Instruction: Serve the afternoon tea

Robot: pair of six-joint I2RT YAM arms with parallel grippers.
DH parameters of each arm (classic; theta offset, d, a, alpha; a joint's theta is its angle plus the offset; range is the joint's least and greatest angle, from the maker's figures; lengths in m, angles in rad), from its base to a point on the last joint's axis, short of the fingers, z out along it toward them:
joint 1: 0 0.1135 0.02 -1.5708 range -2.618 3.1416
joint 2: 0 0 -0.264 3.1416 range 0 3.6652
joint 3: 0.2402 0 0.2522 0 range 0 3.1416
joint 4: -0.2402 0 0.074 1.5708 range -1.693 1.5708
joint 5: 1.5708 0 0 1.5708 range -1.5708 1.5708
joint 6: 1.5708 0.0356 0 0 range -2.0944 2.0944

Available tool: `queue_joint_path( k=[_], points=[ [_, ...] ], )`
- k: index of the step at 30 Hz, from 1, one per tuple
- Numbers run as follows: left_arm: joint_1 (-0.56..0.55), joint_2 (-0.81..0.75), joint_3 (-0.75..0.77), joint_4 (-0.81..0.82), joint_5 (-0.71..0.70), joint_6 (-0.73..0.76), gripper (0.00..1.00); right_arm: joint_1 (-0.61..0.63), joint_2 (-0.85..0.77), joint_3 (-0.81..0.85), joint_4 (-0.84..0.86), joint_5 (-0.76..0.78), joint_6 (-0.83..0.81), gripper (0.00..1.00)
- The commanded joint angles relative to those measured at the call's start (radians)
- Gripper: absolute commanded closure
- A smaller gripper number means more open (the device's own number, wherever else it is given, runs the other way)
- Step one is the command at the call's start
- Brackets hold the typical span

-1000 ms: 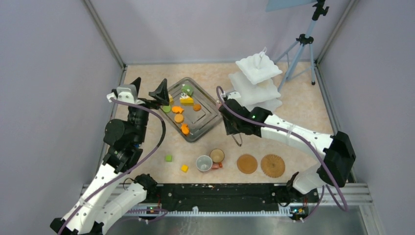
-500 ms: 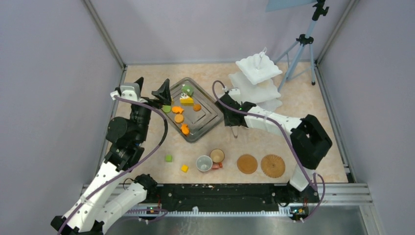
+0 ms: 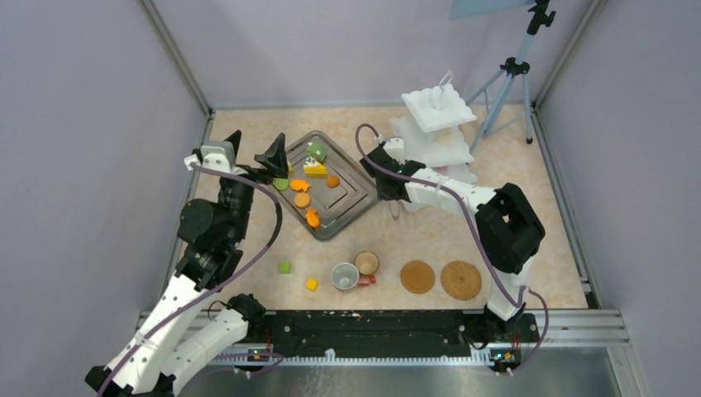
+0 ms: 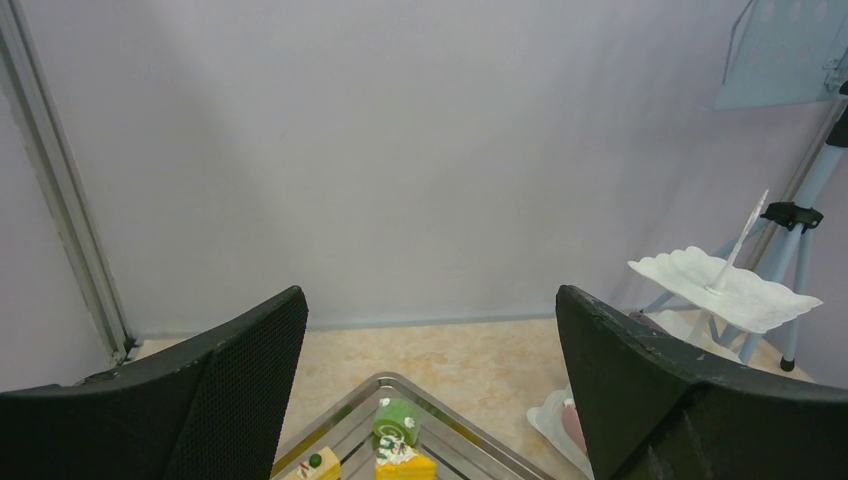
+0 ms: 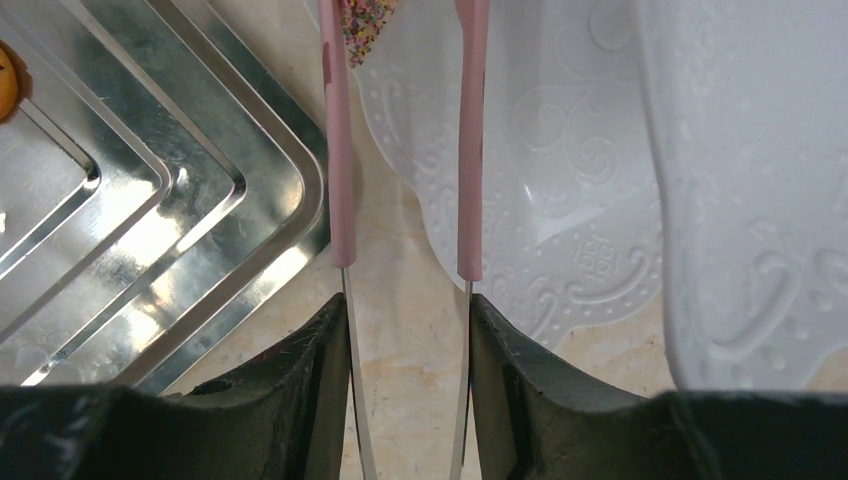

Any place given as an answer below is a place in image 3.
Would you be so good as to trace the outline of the orange flower cookie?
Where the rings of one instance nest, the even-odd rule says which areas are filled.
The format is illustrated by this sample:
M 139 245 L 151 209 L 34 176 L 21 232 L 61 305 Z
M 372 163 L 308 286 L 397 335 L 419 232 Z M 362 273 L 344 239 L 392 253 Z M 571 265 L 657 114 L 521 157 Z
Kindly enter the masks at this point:
M 311 188 L 311 185 L 305 179 L 291 179 L 289 188 L 297 193 L 306 193 Z

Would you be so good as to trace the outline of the yellow cheese cake wedge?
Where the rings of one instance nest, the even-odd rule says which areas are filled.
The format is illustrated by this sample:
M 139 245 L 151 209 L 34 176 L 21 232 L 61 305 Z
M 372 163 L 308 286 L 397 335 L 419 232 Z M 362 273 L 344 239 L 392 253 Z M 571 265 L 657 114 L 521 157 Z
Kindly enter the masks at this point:
M 307 156 L 303 162 L 303 172 L 309 178 L 326 178 L 327 167 L 312 156 Z

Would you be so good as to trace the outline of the green cake cube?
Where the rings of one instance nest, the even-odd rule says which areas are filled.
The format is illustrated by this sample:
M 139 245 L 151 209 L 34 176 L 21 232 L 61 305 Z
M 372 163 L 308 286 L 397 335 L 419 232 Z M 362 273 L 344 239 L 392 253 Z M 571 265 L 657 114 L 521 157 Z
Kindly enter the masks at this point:
M 315 161 L 323 163 L 327 158 L 327 148 L 318 142 L 310 141 L 306 149 L 306 154 Z

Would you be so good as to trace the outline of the brown round cookie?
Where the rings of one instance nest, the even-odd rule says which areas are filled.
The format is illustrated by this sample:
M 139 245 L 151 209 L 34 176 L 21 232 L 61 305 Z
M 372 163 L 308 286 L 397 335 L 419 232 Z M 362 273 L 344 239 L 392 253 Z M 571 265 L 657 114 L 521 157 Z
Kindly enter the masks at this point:
M 328 175 L 326 179 L 326 185 L 330 189 L 334 189 L 341 184 L 340 177 L 337 175 Z

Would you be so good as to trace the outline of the orange bear cookie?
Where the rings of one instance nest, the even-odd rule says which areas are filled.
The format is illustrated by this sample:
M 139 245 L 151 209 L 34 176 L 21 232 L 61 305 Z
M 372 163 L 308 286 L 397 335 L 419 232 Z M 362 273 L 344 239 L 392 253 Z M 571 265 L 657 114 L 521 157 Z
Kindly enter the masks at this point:
M 317 210 L 309 208 L 304 215 L 305 222 L 312 229 L 316 229 L 321 226 L 321 219 L 318 215 Z

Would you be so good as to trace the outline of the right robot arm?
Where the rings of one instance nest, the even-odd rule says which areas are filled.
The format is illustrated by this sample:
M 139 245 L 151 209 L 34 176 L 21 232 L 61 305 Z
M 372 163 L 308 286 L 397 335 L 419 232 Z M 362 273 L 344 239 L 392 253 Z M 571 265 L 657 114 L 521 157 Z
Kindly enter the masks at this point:
M 486 333 L 508 340 L 518 329 L 529 273 L 546 230 L 522 189 L 512 183 L 482 187 L 437 173 L 423 163 L 400 162 L 388 143 L 362 155 L 381 200 L 403 200 L 461 216 L 493 282 L 485 306 Z

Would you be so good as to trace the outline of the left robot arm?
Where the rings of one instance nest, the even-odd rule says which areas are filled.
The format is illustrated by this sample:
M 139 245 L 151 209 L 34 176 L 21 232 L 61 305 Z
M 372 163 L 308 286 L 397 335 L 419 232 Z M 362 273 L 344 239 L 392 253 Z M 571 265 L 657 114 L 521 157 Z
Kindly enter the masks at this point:
M 241 131 L 235 131 L 184 158 L 188 170 L 219 178 L 217 200 L 196 198 L 183 206 L 177 237 L 185 242 L 185 253 L 157 305 L 124 349 L 85 376 L 98 396 L 177 396 L 219 353 L 264 334 L 264 307 L 253 295 L 239 294 L 226 301 L 208 325 L 190 338 L 184 336 L 223 289 L 272 247 L 282 228 L 281 204 L 267 188 L 289 175 L 286 136 L 279 133 L 255 155 L 256 166 L 238 162 L 241 138 Z M 271 199 L 275 224 L 260 251 L 242 264 L 240 244 L 246 238 L 256 191 Z

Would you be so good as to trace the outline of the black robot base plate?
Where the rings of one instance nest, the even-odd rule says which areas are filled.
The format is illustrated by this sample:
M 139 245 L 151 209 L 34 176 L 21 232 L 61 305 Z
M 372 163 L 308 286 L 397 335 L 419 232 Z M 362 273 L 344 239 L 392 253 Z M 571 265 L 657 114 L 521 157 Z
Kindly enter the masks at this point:
M 279 310 L 250 327 L 246 341 L 286 357 L 438 358 L 537 342 L 531 313 L 503 322 L 481 310 Z

